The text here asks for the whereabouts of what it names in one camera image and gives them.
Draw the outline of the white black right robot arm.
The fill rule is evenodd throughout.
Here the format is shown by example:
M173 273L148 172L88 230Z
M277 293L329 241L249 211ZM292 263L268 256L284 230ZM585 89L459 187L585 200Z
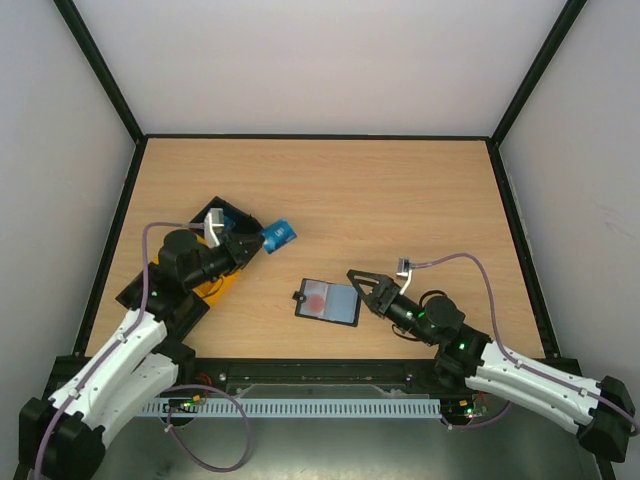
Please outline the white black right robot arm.
M350 270L347 277L372 313L436 347L434 372L443 389L467 387L499 396L561 426L595 456L625 461L639 425L621 380L595 380L520 355L467 325L464 313L441 291L413 301L387 275Z

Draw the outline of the black cage frame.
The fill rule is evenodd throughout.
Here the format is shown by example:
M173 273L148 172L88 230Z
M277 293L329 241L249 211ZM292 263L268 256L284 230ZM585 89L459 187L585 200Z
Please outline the black cage frame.
M80 14L74 1L53 1L58 9L61 17L67 24L71 34L74 36L76 43L82 50L84 56L89 62L98 81L107 93L109 100L116 108L116 112L123 120L127 131L133 134L132 139L135 143L135 150L132 160L124 180L123 189L116 207L115 216L111 223L106 245L101 256L98 271L94 279L91 293L82 321L79 327L79 333L71 355L56 357L49 379L47 380L44 395L53 393L54 387L62 385L62 380L68 380L71 373L79 371L79 367L83 367L89 360L84 356L89 336L95 324L99 301L102 299L104 288L107 281L108 271L112 265L116 251L116 246L120 238L120 234L124 225L125 217L129 209L130 201L133 196L135 184L139 175L141 165L143 163L143 154L149 140L151 139L207 139L207 140L284 140L284 141L457 141L457 142L483 142L487 148L488 156L491 162L493 173L495 176L497 189L500 193L501 202L509 225L510 234L513 240L515 252L518 258L519 266L523 274L524 284L527 289L529 301L533 308L533 315L538 330L538 335L542 341L544 352L543 359L539 359L543 364L552 367L562 367L561 370L568 373L581 373L578 361L576 359L563 358L560 354L559 345L553 330L551 319L548 313L547 305L543 298L542 289L539 283L537 272L533 265L532 254L528 240L525 239L524 226L520 218L520 214L516 212L516 200L511 186L507 180L507 173L504 162L501 157L499 147L506 139L507 134L511 130L526 102L538 85L540 79L544 75L545 70L551 63L557 50L562 45L564 39L568 35L574 22L579 17L588 1L566 1L559 16L554 22L549 34L545 38L543 45L536 54L531 66L529 67L521 85L518 87L513 99L509 103L506 113L501 118L495 132L491 136L455 136L455 135L383 135L383 134L143 134L140 127L133 117L126 100L115 78L113 77L109 67L107 66L99 47L94 41L90 30L88 29L82 15ZM409 365L409 360L305 360L302 366L311 368L315 365L324 365L325 370L329 366L335 365L344 367L345 372L356 369L356 367L367 367L372 371L383 371L391 367L396 368L399 365Z

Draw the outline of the red white card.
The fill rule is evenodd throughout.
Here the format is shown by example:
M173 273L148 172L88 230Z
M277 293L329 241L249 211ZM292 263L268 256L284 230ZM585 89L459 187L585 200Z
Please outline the red white card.
M301 313L309 316L322 317L326 306L329 285L326 282L307 280L303 295L305 301L301 304Z

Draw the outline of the yellow middle sorting bin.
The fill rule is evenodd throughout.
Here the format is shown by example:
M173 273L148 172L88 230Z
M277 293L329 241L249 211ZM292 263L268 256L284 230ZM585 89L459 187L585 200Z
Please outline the yellow middle sorting bin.
M196 290L202 300L212 302L223 291L229 275L213 271L211 253L193 231L176 230L164 237L158 267L186 291Z

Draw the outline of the left controller circuit board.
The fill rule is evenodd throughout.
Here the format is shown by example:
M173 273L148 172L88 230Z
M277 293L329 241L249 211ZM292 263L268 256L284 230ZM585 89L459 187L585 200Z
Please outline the left controller circuit board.
M196 414L200 411L201 407L206 404L206 401L207 397L202 395L195 395L190 398L171 398L167 400L163 411L166 413Z

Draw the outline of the black leather card holder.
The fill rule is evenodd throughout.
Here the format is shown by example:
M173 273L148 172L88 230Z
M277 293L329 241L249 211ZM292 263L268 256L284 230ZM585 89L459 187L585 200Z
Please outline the black leather card holder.
M294 313L296 317L347 327L356 327L358 325L361 300L351 285L326 282L329 285L329 290L324 315L322 317L316 317L302 314L301 304L305 301L303 292L307 280L315 279L303 278L300 288L292 295L292 299L296 302Z

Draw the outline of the controller circuit board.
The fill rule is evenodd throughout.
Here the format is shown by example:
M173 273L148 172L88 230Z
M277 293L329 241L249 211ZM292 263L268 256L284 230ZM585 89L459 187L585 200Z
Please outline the controller circuit board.
M171 398L167 400L163 411L166 413L196 414L200 411L201 407L206 404L206 401L207 397L202 395L195 395L190 398Z
M486 400L476 397L467 397L462 399L455 399L447 403L443 407L443 413L453 417L472 418L477 416L484 416L489 410L489 405Z

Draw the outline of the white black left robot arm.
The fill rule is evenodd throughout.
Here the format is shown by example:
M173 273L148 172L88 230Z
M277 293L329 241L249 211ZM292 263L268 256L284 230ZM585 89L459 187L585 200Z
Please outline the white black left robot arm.
M263 244L260 230L170 224L155 259L120 293L126 313L88 362L19 414L19 461L36 479L90 479L120 430L152 398L196 382L188 333Z

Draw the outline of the black near sorting bin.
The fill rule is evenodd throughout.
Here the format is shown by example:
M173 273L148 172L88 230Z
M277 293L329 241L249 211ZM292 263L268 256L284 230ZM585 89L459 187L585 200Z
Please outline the black near sorting bin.
M176 280L148 264L148 298L145 311L163 321L170 338L184 340L210 307L194 291L186 291Z

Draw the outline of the black far sorting bin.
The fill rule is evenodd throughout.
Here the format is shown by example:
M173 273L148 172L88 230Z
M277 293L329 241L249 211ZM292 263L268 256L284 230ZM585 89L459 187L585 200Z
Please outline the black far sorting bin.
M196 235L198 235L207 246L204 239L203 232L203 222L206 213L210 208L222 208L224 211L224 215L232 218L235 221L235 227L232 231L223 232L224 234L229 234L230 232L241 233L241 234L260 234L263 230L262 225L259 221L254 218L252 215L243 212L242 210L236 208L229 202L223 200L220 197L214 197L192 220L192 224L200 224L200 227L191 227L190 230L193 231Z

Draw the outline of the right controller circuit board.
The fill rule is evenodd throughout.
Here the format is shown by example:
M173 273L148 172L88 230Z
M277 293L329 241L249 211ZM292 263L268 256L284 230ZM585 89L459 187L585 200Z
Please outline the right controller circuit board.
M489 405L486 400L476 397L467 397L462 399L455 399L447 403L443 407L443 413L453 417L472 418L477 416L484 416L489 410Z

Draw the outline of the black sorting bin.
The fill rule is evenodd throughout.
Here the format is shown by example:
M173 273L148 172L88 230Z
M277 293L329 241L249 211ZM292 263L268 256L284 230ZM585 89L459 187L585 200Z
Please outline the black sorting bin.
M200 224L200 227L191 227L190 230L193 231L196 235L198 235L207 246L204 239L203 232L203 222L206 213L210 208L222 208L224 211L224 215L232 218L235 221L235 227L232 231L223 232L224 234L229 234L230 232L241 233L241 234L260 234L263 230L262 225L259 221L254 218L252 215L243 212L242 210L236 208L229 202L223 200L220 197L214 197L192 220L192 224Z
M194 291L186 291L176 280L148 264L148 298L145 311L163 321L170 338L184 340L210 307Z

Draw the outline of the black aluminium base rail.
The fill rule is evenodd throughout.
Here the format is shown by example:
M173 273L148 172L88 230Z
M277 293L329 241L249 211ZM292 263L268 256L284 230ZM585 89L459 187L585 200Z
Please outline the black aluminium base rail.
M193 380L209 381L228 393L250 385L373 385L385 391L399 389L408 394L434 398L470 396L476 391L462 384L442 385L431 359L226 359L196 358L179 385Z

